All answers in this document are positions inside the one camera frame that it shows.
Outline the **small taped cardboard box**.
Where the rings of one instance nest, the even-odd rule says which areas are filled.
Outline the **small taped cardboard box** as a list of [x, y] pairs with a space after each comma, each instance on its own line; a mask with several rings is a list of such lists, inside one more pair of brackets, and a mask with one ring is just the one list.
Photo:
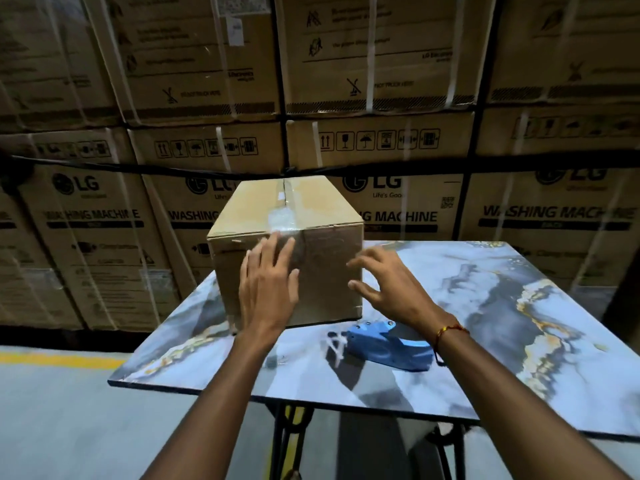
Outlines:
[[348, 288], [361, 280], [347, 262], [363, 248], [364, 221], [324, 176], [240, 183], [207, 234], [228, 321], [241, 330], [240, 269], [262, 238], [280, 234], [276, 252], [294, 238], [290, 269], [300, 270], [300, 298], [288, 327], [355, 321], [362, 298]]

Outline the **person's right forearm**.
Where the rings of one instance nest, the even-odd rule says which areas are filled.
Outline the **person's right forearm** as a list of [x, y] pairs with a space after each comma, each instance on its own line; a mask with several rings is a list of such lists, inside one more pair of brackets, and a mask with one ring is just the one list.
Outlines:
[[513, 480], [632, 480], [462, 325], [441, 329], [433, 345]]

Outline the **blue tape dispenser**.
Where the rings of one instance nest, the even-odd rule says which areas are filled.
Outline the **blue tape dispenser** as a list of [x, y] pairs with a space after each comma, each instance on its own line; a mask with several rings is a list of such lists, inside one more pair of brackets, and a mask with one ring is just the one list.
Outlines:
[[362, 369], [367, 363], [405, 372], [426, 372], [435, 361], [433, 348], [411, 328], [398, 322], [359, 320], [340, 324], [323, 337], [333, 368]]

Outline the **stack of large printed cartons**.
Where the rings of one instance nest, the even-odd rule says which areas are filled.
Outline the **stack of large printed cartons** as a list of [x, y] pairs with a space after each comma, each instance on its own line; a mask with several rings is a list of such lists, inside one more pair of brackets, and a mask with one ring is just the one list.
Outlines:
[[247, 180], [510, 244], [600, 321], [640, 259], [640, 0], [0, 0], [0, 328], [147, 332]]

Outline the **black metal table frame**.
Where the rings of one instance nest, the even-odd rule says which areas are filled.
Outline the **black metal table frame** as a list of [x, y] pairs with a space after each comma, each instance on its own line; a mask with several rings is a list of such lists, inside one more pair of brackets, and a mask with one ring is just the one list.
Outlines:
[[[274, 400], [266, 402], [265, 406], [274, 419], [267, 478], [302, 480], [300, 466], [305, 435], [316, 409]], [[439, 425], [435, 424], [419, 436], [420, 440], [435, 448], [442, 480], [467, 480], [465, 435], [469, 429], [461, 424], [453, 424], [451, 430], [443, 434]]]

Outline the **person's left forearm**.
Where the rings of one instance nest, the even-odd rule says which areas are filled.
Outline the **person's left forearm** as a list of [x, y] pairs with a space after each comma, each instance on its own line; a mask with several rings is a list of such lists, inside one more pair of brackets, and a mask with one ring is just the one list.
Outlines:
[[281, 333], [259, 326], [236, 337], [140, 480], [225, 480], [255, 381]]

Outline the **person's right hand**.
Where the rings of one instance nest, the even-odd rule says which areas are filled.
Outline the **person's right hand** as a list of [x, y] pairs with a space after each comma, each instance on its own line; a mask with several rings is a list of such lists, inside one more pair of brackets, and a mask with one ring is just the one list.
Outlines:
[[378, 283], [383, 303], [373, 307], [386, 318], [418, 332], [430, 344], [444, 327], [459, 325], [452, 314], [438, 306], [424, 290], [395, 250], [366, 248], [347, 262], [350, 268], [370, 272]]

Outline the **person's left hand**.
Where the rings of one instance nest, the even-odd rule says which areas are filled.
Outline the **person's left hand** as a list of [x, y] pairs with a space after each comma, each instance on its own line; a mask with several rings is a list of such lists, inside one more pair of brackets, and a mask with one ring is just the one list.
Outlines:
[[294, 269], [291, 268], [291, 259], [295, 240], [290, 237], [282, 249], [276, 248], [274, 266], [265, 271], [265, 240], [268, 238], [261, 239], [249, 250], [252, 251], [249, 285], [240, 285], [239, 270], [239, 303], [243, 331], [273, 345], [286, 328], [295, 308], [286, 306], [286, 283], [289, 273]]

